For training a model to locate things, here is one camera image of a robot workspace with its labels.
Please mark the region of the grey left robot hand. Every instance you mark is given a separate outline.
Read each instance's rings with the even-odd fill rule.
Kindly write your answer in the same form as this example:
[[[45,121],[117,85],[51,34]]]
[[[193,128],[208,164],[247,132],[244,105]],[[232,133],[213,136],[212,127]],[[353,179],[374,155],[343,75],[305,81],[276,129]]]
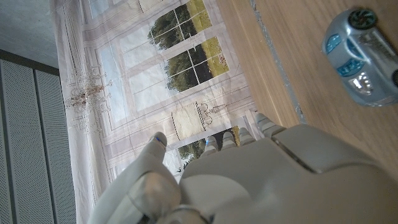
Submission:
[[[397,179],[375,159],[317,128],[256,115],[263,134],[239,130],[176,180],[155,133],[106,189],[90,223],[396,223]]]

